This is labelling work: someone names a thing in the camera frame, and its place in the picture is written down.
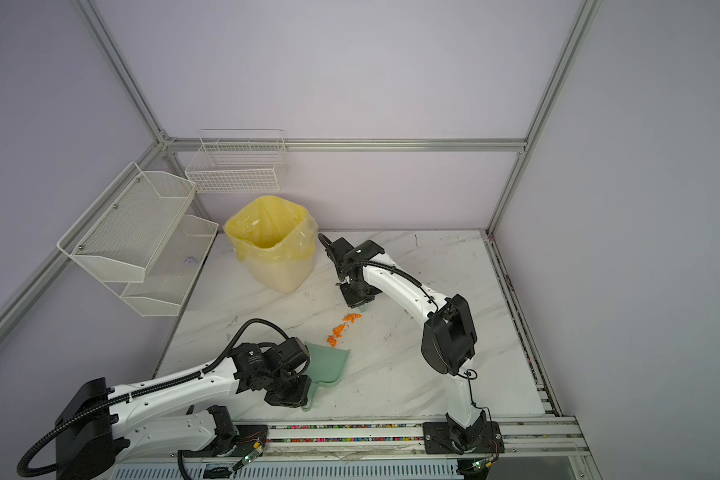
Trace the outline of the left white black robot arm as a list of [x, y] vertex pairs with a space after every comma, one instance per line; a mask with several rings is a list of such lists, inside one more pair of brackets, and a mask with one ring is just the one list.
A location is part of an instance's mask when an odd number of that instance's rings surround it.
[[85, 383], [53, 429], [18, 461], [22, 478], [55, 474], [92, 479], [128, 457], [172, 452], [182, 477], [186, 458], [236, 456], [244, 465], [261, 454], [268, 429], [238, 427], [223, 400], [264, 392], [266, 404], [298, 408], [308, 402], [308, 347], [268, 320], [279, 343], [244, 343], [240, 329], [214, 360], [142, 383]]

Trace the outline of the bin with yellow bag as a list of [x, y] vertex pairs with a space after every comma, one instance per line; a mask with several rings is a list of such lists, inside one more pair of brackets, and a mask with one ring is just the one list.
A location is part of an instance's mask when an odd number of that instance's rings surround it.
[[237, 259], [262, 285], [294, 292], [314, 266], [318, 224], [309, 211], [277, 196], [262, 196], [224, 224]]

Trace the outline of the orange scrap near left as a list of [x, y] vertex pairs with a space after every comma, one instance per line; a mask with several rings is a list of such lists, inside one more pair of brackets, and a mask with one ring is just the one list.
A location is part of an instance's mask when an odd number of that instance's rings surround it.
[[341, 322], [336, 325], [332, 330], [331, 333], [326, 338], [326, 343], [331, 348], [336, 348], [338, 345], [339, 340], [342, 338], [342, 336], [346, 333], [346, 331], [359, 319], [363, 317], [362, 314], [357, 313], [350, 313], [345, 315]]

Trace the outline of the green plastic dustpan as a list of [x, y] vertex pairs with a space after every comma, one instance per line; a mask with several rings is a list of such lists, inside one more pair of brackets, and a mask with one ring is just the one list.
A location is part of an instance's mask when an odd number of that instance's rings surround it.
[[307, 393], [307, 403], [301, 407], [301, 410], [307, 412], [313, 407], [317, 392], [321, 388], [330, 388], [340, 382], [350, 351], [313, 343], [306, 343], [305, 346], [310, 354], [310, 365], [306, 375], [310, 378], [311, 384]]

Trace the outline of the white mesh two-tier shelf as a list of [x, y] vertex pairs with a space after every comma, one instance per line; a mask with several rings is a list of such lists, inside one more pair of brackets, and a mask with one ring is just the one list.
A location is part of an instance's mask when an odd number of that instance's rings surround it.
[[177, 317], [218, 224], [193, 214], [195, 183], [129, 164], [57, 242], [142, 317]]

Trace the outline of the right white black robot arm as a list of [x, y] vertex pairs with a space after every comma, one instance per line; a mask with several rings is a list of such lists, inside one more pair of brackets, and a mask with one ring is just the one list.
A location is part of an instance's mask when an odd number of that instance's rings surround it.
[[472, 382], [478, 374], [472, 359], [478, 336], [467, 300], [426, 286], [371, 240], [354, 246], [345, 238], [331, 240], [323, 233], [318, 240], [335, 267], [347, 306], [359, 308], [379, 294], [389, 296], [420, 327], [425, 362], [448, 380], [445, 419], [422, 426], [425, 451], [491, 458], [504, 453], [499, 424], [473, 396]]

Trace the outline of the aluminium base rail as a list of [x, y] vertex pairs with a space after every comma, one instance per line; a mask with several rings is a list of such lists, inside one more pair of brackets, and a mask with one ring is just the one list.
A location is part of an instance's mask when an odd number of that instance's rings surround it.
[[601, 474], [572, 417], [501, 418], [459, 453], [445, 424], [369, 420], [270, 424], [260, 456], [151, 454], [124, 460], [106, 479], [598, 479]]

